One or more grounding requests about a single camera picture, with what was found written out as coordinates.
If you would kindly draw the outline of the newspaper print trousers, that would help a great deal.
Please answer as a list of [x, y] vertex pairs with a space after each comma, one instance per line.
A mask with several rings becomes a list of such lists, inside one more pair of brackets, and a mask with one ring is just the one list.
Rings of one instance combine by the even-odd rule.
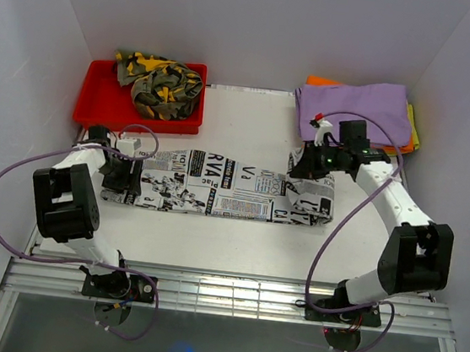
[[151, 210], [319, 226], [331, 223], [335, 180], [294, 179], [204, 150], [158, 151], [131, 167], [134, 187], [104, 184], [107, 202]]

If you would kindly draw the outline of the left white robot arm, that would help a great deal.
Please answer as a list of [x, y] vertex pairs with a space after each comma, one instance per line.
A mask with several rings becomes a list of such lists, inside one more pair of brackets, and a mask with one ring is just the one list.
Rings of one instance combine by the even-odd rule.
[[111, 131], [104, 126], [92, 126], [88, 133], [60, 163], [34, 172], [37, 227], [46, 239], [67, 246], [84, 260], [80, 269], [95, 289], [112, 298], [125, 298], [132, 281], [123, 255], [99, 232], [92, 177], [101, 174], [107, 190], [138, 194], [143, 162], [133, 156], [141, 143], [138, 138], [118, 138], [112, 143]]

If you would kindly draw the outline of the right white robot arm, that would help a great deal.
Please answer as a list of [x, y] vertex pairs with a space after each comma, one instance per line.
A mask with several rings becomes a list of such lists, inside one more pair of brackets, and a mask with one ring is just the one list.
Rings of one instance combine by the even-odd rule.
[[306, 293], [306, 308], [351, 322], [391, 296], [443, 290], [449, 278], [453, 230], [448, 224], [436, 224], [412, 200], [396, 179], [402, 167], [370, 144], [366, 120], [357, 116], [340, 122], [336, 138], [327, 115], [317, 114], [310, 124], [316, 136], [304, 143], [289, 176], [321, 180], [334, 171], [347, 173], [367, 195], [360, 205], [374, 204], [389, 237], [373, 271], [345, 279], [328, 298], [313, 300]]

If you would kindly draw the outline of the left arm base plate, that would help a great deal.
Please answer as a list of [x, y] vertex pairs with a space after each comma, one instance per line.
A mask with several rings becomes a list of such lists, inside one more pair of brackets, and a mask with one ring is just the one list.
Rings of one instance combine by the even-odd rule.
[[131, 300], [146, 304], [154, 302], [154, 287], [146, 278], [131, 274], [129, 275], [129, 280], [130, 282], [125, 285], [125, 289], [120, 293], [109, 293], [109, 291], [102, 290], [99, 286], [96, 286], [95, 283], [87, 277], [84, 280], [80, 293], [86, 297], [117, 301]]

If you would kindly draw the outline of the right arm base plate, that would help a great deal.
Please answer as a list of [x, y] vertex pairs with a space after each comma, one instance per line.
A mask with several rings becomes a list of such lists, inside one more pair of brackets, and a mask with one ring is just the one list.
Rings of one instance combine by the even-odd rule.
[[[320, 297], [313, 295], [313, 304], [317, 307], [324, 309], [335, 309], [348, 307], [348, 304], [344, 301], [336, 301], [332, 296]], [[305, 320], [317, 321], [317, 322], [330, 322], [338, 323], [341, 325], [350, 326], [367, 326], [368, 328], [378, 328], [381, 326], [381, 314], [377, 306], [366, 307], [365, 309], [358, 309], [356, 311], [349, 311], [343, 313], [332, 314], [331, 312], [324, 313], [317, 311], [309, 307], [304, 306], [305, 309]]]

